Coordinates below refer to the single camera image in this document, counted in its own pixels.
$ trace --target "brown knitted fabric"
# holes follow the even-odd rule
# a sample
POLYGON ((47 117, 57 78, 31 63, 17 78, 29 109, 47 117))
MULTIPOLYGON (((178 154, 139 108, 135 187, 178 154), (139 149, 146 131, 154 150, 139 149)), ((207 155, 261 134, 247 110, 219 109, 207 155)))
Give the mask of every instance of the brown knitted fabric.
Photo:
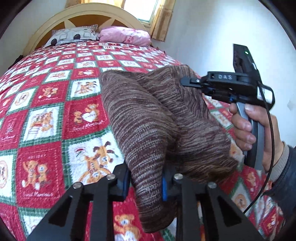
POLYGON ((211 118, 201 91, 181 86, 183 76, 194 72, 181 65, 148 74, 106 71, 100 78, 102 101, 131 171, 145 232, 163 229, 175 217, 175 204, 161 201, 165 162, 201 182, 221 180, 237 165, 229 156, 230 140, 211 118))

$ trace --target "black cable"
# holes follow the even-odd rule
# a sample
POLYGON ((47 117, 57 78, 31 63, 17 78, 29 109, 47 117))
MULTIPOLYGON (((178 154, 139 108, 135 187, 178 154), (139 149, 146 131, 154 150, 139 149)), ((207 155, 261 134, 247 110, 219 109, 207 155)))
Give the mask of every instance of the black cable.
POLYGON ((259 81, 257 81, 257 85, 259 87, 260 94, 261 94, 261 96, 263 98, 263 101, 264 101, 264 104, 265 104, 265 108, 266 108, 267 116, 268 116, 268 121, 269 121, 269 125, 270 125, 270 133, 271 133, 271 162, 270 162, 270 167, 269 167, 269 171, 268 171, 267 177, 265 179, 265 182, 264 182, 261 190, 259 191, 259 193, 257 194, 257 196, 254 198, 254 200, 250 203, 250 205, 244 210, 244 214, 255 204, 255 202, 258 200, 258 198, 263 193, 263 191, 264 191, 264 189, 265 189, 265 187, 266 187, 266 185, 268 183, 269 177, 271 175, 272 168, 274 166, 274 129, 272 127, 271 116, 270 116, 269 108, 268 108, 268 105, 267 105, 267 102, 266 102, 266 99, 265 99, 265 96, 264 96, 264 93, 263 93, 263 90, 262 90, 262 87, 261 87, 261 83, 259 81))

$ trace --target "screw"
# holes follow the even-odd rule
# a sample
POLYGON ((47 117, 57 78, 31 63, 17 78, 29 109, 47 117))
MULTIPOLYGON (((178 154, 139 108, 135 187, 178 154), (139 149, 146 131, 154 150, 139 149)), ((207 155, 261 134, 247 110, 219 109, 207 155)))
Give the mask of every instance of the screw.
POLYGON ((107 180, 113 180, 113 179, 115 179, 115 175, 113 174, 113 173, 111 173, 111 174, 108 174, 107 175, 107 180))
POLYGON ((209 188, 213 188, 213 189, 217 187, 217 184, 214 182, 209 182, 207 185, 209 188))
POLYGON ((76 182, 73 184, 73 188, 74 189, 78 189, 78 188, 81 188, 82 187, 82 183, 81 182, 76 182))
POLYGON ((181 179, 183 179, 183 175, 182 175, 181 173, 176 173, 176 174, 174 175, 174 178, 175 178, 176 180, 181 180, 181 179))

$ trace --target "bedspread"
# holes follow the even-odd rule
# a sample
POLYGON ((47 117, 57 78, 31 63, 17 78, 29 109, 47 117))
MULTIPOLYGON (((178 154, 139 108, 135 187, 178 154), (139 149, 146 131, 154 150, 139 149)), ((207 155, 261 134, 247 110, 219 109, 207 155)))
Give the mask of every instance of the bedspread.
MULTIPOLYGON (((96 182, 124 161, 101 102, 100 73, 147 73, 170 64, 180 63, 152 47, 85 41, 40 48, 0 78, 0 216, 18 241, 74 182, 96 182)), ((229 105, 207 96, 205 102, 232 139, 229 105)), ((232 142, 232 154, 240 158, 232 142)), ((240 163, 220 187, 244 210, 264 178, 240 163)), ((132 187, 126 201, 113 207, 115 240, 174 240, 174 224, 154 234, 142 231, 132 187)), ((283 220, 267 196, 247 216, 264 237, 283 220)))

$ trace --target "pillow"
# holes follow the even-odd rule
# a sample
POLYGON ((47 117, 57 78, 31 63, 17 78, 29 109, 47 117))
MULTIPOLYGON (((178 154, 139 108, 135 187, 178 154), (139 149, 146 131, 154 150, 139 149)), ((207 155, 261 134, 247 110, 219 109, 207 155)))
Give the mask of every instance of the pillow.
MULTIPOLYGON (((98 25, 97 25, 97 24, 93 24, 93 25, 90 25, 90 26, 82 26, 82 27, 77 27, 77 28, 88 28, 88 29, 90 29, 90 30, 92 30, 92 31, 95 32, 95 31, 98 29, 98 25)), ((53 31, 52 31, 52 36, 53 36, 54 34, 60 32, 60 31, 63 31, 63 30, 66 30, 66 28, 64 28, 64 29, 59 29, 59 30, 53 30, 53 31)))
POLYGON ((62 29, 61 31, 54 34, 44 45, 44 48, 47 46, 55 46, 59 41, 63 40, 63 43, 66 43, 65 40, 81 40, 81 39, 90 39, 96 40, 94 32, 89 28, 71 28, 71 29, 62 29))
POLYGON ((102 42, 124 43, 139 46, 149 46, 151 43, 148 32, 118 26, 101 30, 99 39, 102 42))
POLYGON ((62 45, 62 44, 83 42, 83 41, 85 41, 85 39, 60 40, 59 42, 57 42, 56 46, 59 46, 59 45, 62 45))

